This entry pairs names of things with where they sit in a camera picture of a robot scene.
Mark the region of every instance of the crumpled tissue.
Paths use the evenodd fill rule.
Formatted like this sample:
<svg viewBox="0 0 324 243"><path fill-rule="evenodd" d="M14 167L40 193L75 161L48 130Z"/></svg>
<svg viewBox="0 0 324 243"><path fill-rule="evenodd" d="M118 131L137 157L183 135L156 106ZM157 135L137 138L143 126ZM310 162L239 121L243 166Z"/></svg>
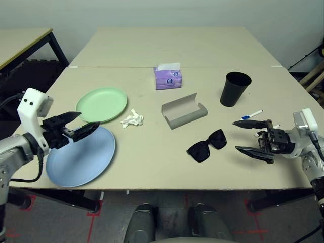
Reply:
<svg viewBox="0 0 324 243"><path fill-rule="evenodd" d="M131 112L133 113L133 115L127 116L124 120L120 122L123 128L128 127L128 125L143 125L144 117L142 115L137 114L134 109L132 109Z"/></svg>

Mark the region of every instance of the plastic cup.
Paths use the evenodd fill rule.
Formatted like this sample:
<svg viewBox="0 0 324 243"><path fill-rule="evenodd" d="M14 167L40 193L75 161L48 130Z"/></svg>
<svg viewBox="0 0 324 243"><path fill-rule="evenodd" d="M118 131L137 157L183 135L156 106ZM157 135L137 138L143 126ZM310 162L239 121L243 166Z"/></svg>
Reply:
<svg viewBox="0 0 324 243"><path fill-rule="evenodd" d="M221 104L227 107L234 106L251 82L251 78L244 73L228 73L220 100Z"/></svg>

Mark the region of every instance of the sunglasses lens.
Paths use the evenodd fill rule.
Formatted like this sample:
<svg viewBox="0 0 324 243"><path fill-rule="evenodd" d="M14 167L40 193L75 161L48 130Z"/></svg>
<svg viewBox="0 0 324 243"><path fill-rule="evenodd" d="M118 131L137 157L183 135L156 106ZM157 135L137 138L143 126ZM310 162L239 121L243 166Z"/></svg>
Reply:
<svg viewBox="0 0 324 243"><path fill-rule="evenodd" d="M204 141L198 142L192 145L187 153L190 154L195 161L203 162L205 159L209 157L209 149L208 144Z"/></svg>
<svg viewBox="0 0 324 243"><path fill-rule="evenodd" d="M208 141L217 149L221 149L227 144L225 135L221 129L213 132L209 136Z"/></svg>

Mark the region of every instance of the white wall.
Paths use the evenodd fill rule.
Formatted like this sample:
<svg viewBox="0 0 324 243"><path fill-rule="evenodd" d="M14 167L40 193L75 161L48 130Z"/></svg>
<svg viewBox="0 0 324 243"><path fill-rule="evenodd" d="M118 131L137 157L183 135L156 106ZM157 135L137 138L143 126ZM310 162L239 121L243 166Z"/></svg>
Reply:
<svg viewBox="0 0 324 243"><path fill-rule="evenodd" d="M289 67L324 37L324 0L0 0L0 28L52 27L69 61L102 26L244 26Z"/></svg>

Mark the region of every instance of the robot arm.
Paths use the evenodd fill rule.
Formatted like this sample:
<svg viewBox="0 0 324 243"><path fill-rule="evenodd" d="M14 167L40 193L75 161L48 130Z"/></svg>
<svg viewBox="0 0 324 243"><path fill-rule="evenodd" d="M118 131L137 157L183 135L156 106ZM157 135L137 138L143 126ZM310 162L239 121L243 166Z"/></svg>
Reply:
<svg viewBox="0 0 324 243"><path fill-rule="evenodd" d="M70 130L65 125L76 119L79 112L67 112L43 120L40 126L38 117L46 117L53 103L53 99L46 94L28 88L18 106L18 114L26 131L23 135L13 135L0 141L0 242L5 240L3 219L5 203L8 199L9 182L12 175L23 165L38 156L39 173L34 180L13 179L14 181L36 181L43 169L43 157L50 148L61 148L93 133L100 123L88 123L77 130Z"/></svg>
<svg viewBox="0 0 324 243"><path fill-rule="evenodd" d="M233 124L241 128L266 128L258 139L259 148L239 147L241 153L256 159L274 163L274 155L302 159L302 169L314 189L319 209L324 217L324 137L318 136L318 126L309 108L294 113L295 127L291 130L274 129L271 120L242 120Z"/></svg>

